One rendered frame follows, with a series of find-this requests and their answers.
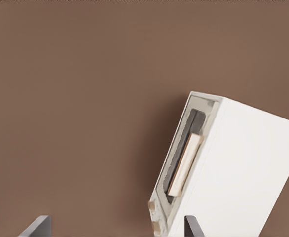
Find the white oven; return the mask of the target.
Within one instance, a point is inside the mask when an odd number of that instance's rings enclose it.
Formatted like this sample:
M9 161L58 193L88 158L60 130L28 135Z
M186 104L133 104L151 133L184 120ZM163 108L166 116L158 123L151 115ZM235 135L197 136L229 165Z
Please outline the white oven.
M154 237L184 237L186 215L196 217L205 237L259 237L289 177L289 120L207 95L220 106L171 222L149 210L161 227Z

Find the oven door with dark window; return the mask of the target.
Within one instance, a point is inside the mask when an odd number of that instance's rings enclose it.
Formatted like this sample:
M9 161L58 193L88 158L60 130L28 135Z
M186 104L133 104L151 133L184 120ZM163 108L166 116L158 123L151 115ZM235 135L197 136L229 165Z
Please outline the oven door with dark window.
M188 140L188 136L190 133L195 133L203 136L203 139L207 137L220 103L221 99L197 92L190 93L188 97L150 199L151 201L154 200L157 202L155 212L158 212L166 222L171 222L182 199L182 193L179 197L172 197L167 195L167 190Z

